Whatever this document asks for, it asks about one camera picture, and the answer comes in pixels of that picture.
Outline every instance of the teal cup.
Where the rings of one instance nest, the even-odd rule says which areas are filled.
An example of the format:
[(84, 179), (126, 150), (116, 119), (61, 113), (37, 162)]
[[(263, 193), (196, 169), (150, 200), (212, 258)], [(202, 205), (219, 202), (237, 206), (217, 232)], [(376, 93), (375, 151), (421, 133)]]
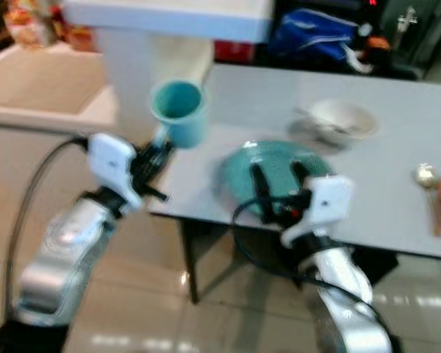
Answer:
[(197, 146), (207, 131), (206, 93), (196, 84), (173, 80), (151, 92), (151, 112), (159, 121), (154, 142), (168, 138), (175, 147)]

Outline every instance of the food package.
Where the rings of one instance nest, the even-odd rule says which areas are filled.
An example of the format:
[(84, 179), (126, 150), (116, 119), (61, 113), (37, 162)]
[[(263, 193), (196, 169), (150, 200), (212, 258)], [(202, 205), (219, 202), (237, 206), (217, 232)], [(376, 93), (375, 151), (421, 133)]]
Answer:
[(98, 52), (93, 30), (87, 26), (67, 26), (67, 41), (78, 51)]
[(19, 1), (13, 1), (4, 16), (8, 32), (16, 43), (27, 49), (47, 47), (56, 41), (50, 18), (33, 10), (33, 4), (27, 2), (26, 6), (21, 6)]

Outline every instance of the spoon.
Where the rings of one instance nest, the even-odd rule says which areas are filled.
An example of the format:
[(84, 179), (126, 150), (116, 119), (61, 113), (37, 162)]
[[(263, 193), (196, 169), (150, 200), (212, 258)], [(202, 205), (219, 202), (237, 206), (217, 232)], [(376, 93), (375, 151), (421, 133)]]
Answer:
[(433, 233), (439, 236), (441, 235), (440, 217), (434, 208), (433, 198), (431, 197), (431, 192), (438, 186), (438, 177), (434, 167), (426, 163), (420, 164), (415, 171), (415, 181), (426, 191), (429, 207), (433, 212)]
[(356, 126), (339, 126), (338, 124), (332, 123), (331, 121), (317, 118), (313, 116), (309, 111), (301, 109), (299, 107), (294, 108), (294, 112), (305, 117), (315, 126), (319, 126), (322, 129), (330, 129), (340, 134), (352, 135), (353, 132), (359, 130)]

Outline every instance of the teal plate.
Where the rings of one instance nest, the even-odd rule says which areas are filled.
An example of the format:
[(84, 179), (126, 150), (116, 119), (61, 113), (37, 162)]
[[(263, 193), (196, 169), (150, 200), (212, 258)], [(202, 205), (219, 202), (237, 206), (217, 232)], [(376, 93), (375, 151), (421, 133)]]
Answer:
[[(255, 197), (250, 165), (258, 164), (265, 173), (272, 196), (289, 196), (298, 189), (291, 171), (291, 162), (297, 161), (311, 176), (323, 176), (332, 172), (330, 165), (315, 152), (286, 141), (249, 141), (223, 165), (223, 178), (227, 188), (239, 204)], [(258, 206), (250, 210), (259, 213)]]

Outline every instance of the gray table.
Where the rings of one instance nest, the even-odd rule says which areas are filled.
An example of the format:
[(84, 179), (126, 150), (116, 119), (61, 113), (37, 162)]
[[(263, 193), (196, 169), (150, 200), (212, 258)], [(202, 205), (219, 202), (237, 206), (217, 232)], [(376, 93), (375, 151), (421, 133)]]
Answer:
[[(196, 149), (178, 151), (159, 184), (167, 204), (153, 214), (227, 224), (236, 204), (219, 182), (219, 166), (248, 140), (291, 140), (321, 153), (356, 183), (351, 217), (333, 238), (397, 253), (441, 258), (423, 191), (412, 181), (422, 162), (441, 173), (441, 86), (217, 65), (207, 82), (212, 124)], [(326, 146), (294, 115), (322, 99), (345, 99), (379, 120), (377, 136), (345, 151)], [(240, 224), (265, 228), (246, 215)]]

